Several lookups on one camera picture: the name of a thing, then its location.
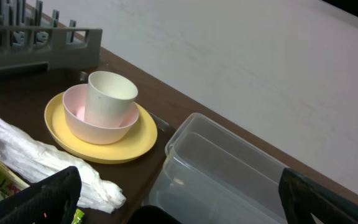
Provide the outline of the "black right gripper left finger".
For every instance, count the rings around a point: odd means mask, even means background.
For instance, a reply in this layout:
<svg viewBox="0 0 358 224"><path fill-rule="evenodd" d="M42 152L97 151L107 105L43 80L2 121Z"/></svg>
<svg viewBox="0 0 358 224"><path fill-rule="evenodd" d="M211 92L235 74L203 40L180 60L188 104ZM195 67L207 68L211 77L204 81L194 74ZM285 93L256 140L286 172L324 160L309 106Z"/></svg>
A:
<svg viewBox="0 0 358 224"><path fill-rule="evenodd" d="M78 169L69 166L0 201L0 224L69 224L75 217L81 186Z"/></svg>

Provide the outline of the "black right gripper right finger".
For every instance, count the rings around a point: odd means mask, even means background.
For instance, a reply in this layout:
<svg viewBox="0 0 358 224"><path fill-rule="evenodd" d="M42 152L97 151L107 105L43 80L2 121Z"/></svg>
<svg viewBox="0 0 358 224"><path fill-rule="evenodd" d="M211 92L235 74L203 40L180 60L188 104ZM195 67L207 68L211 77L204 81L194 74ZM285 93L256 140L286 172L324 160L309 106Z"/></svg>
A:
<svg viewBox="0 0 358 224"><path fill-rule="evenodd" d="M358 223L358 205L291 168L283 170L278 192L288 223Z"/></svg>

